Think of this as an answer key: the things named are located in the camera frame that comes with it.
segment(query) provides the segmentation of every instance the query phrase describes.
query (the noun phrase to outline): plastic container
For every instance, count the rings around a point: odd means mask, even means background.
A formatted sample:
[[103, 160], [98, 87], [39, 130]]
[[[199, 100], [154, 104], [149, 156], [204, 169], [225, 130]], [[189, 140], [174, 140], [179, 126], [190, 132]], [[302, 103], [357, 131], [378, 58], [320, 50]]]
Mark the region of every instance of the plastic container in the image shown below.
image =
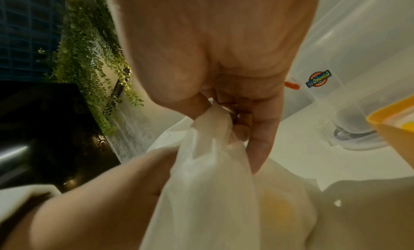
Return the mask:
[[290, 75], [338, 129], [372, 132], [369, 114], [414, 94], [414, 0], [340, 1], [312, 26]]

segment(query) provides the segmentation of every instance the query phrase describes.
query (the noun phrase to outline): plastic bag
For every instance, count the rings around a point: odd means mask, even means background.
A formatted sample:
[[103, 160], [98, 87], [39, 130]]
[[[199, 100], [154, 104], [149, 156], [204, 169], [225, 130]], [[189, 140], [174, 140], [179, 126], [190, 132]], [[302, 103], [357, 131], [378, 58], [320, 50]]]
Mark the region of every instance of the plastic bag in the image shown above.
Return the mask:
[[181, 143], [140, 249], [305, 249], [318, 188], [271, 160], [252, 176], [218, 105], [190, 125], [182, 120], [149, 149]]

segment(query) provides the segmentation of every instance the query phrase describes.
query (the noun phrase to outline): sticker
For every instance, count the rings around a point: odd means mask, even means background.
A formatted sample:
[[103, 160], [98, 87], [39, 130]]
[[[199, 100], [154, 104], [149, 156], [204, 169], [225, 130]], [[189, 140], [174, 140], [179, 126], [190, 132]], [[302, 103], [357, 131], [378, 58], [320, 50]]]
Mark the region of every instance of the sticker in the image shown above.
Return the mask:
[[326, 70], [325, 72], [315, 72], [310, 76], [306, 85], [308, 88], [323, 86], [328, 82], [328, 77], [330, 76], [332, 76], [332, 74], [329, 70]]

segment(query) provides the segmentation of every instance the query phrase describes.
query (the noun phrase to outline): trailing vine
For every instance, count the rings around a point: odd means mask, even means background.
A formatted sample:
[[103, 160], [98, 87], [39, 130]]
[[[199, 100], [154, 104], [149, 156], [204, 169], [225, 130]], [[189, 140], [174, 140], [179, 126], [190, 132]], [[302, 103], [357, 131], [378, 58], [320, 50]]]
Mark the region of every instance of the trailing vine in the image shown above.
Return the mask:
[[143, 106], [143, 100], [131, 87], [132, 72], [121, 52], [106, 1], [64, 1], [66, 5], [59, 7], [63, 15], [59, 48], [46, 59], [52, 68], [49, 79], [77, 84], [102, 132], [113, 134], [114, 107], [122, 100], [114, 95], [104, 64], [118, 76], [132, 106]]

